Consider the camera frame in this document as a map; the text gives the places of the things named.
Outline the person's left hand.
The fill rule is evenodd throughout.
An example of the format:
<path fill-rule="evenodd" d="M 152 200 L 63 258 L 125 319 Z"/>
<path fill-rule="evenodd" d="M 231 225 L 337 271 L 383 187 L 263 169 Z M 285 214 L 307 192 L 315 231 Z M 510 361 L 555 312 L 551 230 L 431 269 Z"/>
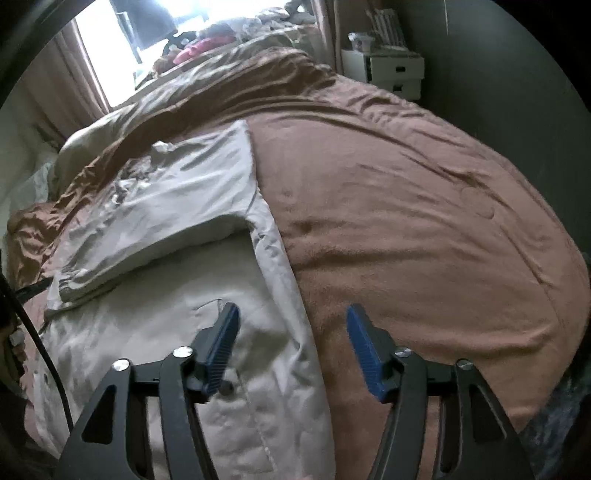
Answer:
<path fill-rule="evenodd" d="M 1 381 L 18 384 L 24 375 L 26 361 L 25 335 L 20 327 L 9 325 L 1 329 Z"/>

